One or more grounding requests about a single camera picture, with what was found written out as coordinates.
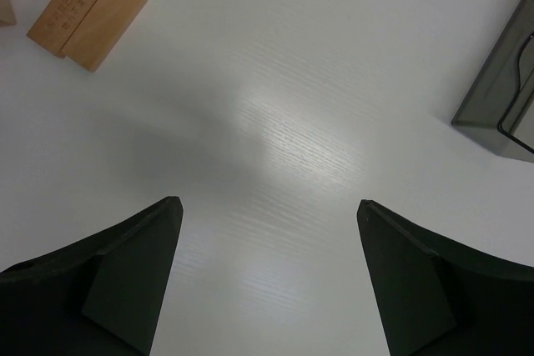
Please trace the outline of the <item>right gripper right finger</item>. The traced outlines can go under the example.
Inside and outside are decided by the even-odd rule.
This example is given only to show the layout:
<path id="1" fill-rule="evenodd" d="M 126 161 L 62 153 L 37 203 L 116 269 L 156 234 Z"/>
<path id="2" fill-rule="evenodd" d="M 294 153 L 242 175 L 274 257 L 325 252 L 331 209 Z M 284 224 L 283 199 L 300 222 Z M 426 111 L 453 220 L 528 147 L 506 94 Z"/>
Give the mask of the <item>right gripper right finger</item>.
<path id="1" fill-rule="evenodd" d="M 363 200 L 356 219 L 391 355 L 531 355 L 533 269 Z"/>

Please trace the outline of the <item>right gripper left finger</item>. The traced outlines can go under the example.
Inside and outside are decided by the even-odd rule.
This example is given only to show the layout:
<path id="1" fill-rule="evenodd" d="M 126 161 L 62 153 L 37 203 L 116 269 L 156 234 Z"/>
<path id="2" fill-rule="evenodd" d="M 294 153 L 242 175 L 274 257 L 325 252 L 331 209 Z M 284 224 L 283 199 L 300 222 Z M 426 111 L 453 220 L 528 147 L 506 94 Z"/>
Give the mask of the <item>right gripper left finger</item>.
<path id="1" fill-rule="evenodd" d="M 1 272 L 3 355 L 148 355 L 183 206 L 166 197 L 121 223 Z"/>

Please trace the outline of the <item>smoky transparent plastic bin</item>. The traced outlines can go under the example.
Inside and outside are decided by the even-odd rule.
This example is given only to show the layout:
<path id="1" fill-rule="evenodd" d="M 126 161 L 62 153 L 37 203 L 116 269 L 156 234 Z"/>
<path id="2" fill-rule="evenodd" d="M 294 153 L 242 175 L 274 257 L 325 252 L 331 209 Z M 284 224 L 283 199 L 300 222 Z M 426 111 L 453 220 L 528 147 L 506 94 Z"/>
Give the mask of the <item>smoky transparent plastic bin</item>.
<path id="1" fill-rule="evenodd" d="M 533 0 L 520 0 L 457 109 L 451 126 L 497 156 L 531 163 L 516 136 L 533 109 Z"/>

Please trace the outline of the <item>plain light wood plank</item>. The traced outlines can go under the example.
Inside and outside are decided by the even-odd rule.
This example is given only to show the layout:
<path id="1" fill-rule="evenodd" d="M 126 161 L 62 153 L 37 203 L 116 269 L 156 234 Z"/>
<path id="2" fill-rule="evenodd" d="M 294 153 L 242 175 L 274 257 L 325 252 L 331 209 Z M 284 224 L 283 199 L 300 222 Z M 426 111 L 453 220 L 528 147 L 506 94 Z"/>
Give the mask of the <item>plain light wood plank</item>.
<path id="1" fill-rule="evenodd" d="M 97 0 L 63 46 L 63 53 L 95 72 L 146 3 L 147 0 Z"/>

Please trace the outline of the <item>printed light wood plank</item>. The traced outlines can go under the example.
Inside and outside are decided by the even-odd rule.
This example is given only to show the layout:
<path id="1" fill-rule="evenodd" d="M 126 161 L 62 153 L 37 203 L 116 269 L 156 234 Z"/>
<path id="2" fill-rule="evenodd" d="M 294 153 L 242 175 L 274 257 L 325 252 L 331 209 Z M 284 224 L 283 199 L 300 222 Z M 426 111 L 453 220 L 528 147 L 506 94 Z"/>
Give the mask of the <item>printed light wood plank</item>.
<path id="1" fill-rule="evenodd" d="M 51 0 L 27 37 L 58 58 L 65 58 L 63 46 L 97 0 Z"/>

